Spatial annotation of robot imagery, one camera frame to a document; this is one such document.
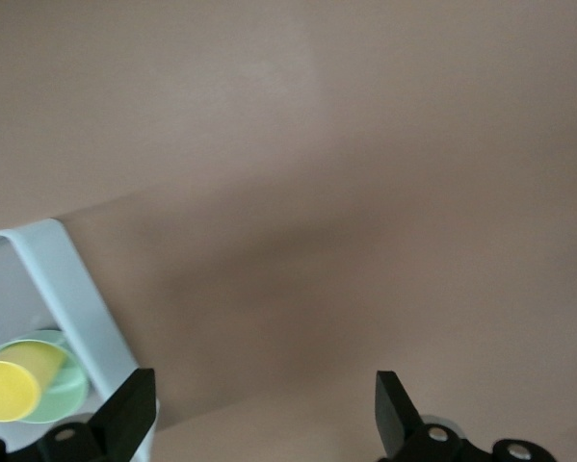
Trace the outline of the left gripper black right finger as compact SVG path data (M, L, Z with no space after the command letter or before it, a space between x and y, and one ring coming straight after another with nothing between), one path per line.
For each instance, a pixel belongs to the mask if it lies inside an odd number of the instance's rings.
M384 461L554 460L547 449L525 440L501 439L491 450L476 447L452 421L419 414L395 372L376 374L375 420Z

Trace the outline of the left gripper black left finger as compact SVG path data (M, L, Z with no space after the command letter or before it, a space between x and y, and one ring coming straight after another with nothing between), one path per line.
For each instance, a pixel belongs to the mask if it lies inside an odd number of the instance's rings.
M65 423L0 461L131 461L156 420L153 369L136 369L85 423Z

